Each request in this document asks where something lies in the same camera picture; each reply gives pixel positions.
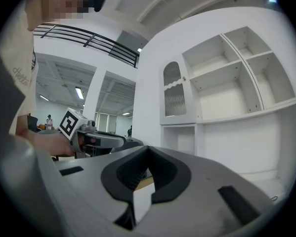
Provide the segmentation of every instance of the black metal railing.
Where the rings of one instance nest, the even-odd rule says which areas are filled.
[[[82,44],[83,47],[93,47],[108,53],[109,56],[132,65],[134,68],[139,59],[139,54],[128,47],[102,35],[77,27],[46,23],[38,26],[34,30],[34,35],[41,36],[41,38],[49,37],[74,41]]]

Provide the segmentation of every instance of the black slot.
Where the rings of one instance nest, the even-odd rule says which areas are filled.
[[[223,186],[218,192],[242,225],[250,223],[259,216],[259,213],[234,187]]]
[[[84,170],[82,167],[77,166],[77,167],[73,167],[73,168],[62,169],[62,170],[60,170],[60,173],[62,176],[67,176],[67,175],[74,174],[76,172],[80,172],[82,170]]]

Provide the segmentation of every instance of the ceiling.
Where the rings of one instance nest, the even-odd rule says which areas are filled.
[[[100,13],[124,25],[132,25],[138,29],[139,34],[145,29],[154,36],[182,19],[207,10],[231,6],[271,5],[267,0],[107,0]],[[149,40],[145,33],[141,35]]]
[[[94,72],[39,56],[37,61],[36,93],[51,102],[83,109]],[[75,87],[82,89],[84,100],[78,97]],[[129,112],[132,116],[134,91],[134,85],[105,77],[96,111],[113,115]]]

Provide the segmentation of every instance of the white cabinet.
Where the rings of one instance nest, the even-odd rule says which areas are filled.
[[[162,146],[216,160],[270,197],[283,196],[296,173],[287,69],[249,27],[174,57],[160,68]]]

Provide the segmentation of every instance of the fluorescent light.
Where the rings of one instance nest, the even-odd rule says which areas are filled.
[[[40,96],[42,99],[49,101],[49,99],[45,98],[44,96],[42,96],[42,95],[39,95],[39,96]]]
[[[269,2],[277,2],[277,0],[268,0]]]
[[[81,88],[79,88],[79,87],[75,87],[75,90],[77,91],[77,94],[78,94],[79,98],[84,99],[84,98],[83,98],[83,95],[82,95]]]

